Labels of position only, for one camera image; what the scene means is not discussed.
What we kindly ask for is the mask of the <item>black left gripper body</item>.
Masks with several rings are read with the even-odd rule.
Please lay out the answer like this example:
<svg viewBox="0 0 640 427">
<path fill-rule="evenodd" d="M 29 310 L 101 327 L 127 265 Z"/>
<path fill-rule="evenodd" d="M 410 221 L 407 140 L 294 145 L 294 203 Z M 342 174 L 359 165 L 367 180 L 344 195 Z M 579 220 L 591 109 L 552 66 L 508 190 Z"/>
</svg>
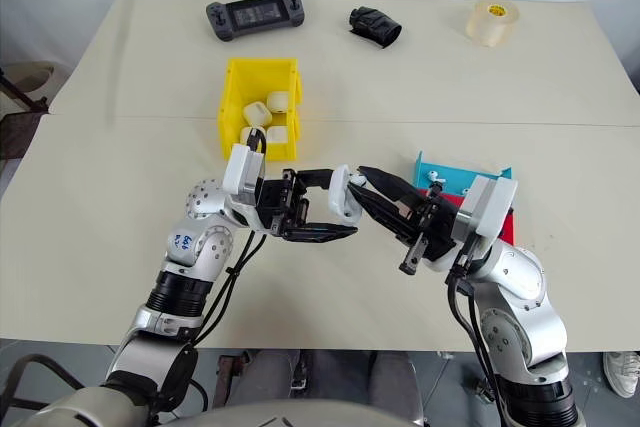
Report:
<svg viewBox="0 0 640 427">
<path fill-rule="evenodd" d="M 306 227 L 309 208 L 305 171 L 285 169 L 280 179 L 264 180 L 256 206 L 268 233 L 283 239 L 310 239 Z"/>
</svg>

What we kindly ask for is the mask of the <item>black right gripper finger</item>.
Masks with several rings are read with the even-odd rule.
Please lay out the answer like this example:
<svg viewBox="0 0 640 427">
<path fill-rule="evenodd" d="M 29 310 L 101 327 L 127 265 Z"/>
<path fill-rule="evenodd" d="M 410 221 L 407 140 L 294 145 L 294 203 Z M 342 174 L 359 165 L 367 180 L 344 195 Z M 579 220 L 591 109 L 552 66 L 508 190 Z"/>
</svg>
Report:
<svg viewBox="0 0 640 427">
<path fill-rule="evenodd" d="M 380 194 L 392 202 L 400 202 L 412 210 L 426 202 L 423 194 L 399 176 L 369 166 L 359 166 L 357 170 Z"/>
<path fill-rule="evenodd" d="M 377 223 L 391 231 L 402 243 L 414 243 L 417 229 L 400 214 L 399 208 L 374 191 L 365 187 L 349 184 L 348 190 L 356 202 Z"/>
</svg>

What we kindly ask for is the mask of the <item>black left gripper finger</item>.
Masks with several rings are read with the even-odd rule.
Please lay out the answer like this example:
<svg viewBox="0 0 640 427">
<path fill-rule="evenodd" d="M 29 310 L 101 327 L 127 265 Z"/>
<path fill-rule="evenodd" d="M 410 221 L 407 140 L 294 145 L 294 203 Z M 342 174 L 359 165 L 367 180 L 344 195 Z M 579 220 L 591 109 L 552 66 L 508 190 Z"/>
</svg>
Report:
<svg viewBox="0 0 640 427">
<path fill-rule="evenodd" d="M 357 227 L 331 223 L 304 223 L 302 225 L 286 225 L 279 236 L 288 242 L 327 243 L 340 240 L 355 234 Z"/>
<path fill-rule="evenodd" d="M 299 170 L 295 176 L 295 190 L 306 192 L 310 188 L 319 187 L 328 190 L 333 175 L 332 169 Z"/>
</svg>

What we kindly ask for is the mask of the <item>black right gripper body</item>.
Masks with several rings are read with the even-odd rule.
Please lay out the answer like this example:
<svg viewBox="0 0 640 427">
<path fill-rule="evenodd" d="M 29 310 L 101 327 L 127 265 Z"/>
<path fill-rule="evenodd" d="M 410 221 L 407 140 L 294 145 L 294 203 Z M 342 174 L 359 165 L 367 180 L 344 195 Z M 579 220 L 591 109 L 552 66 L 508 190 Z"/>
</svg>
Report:
<svg viewBox="0 0 640 427">
<path fill-rule="evenodd" d="M 409 247 L 400 270 L 415 275 L 420 262 L 434 272 L 447 271 L 459 246 L 452 237 L 458 207 L 443 195 L 443 184 L 432 183 L 427 194 L 410 188 L 400 197 L 407 209 L 402 216 L 411 232 L 403 243 Z"/>
</svg>

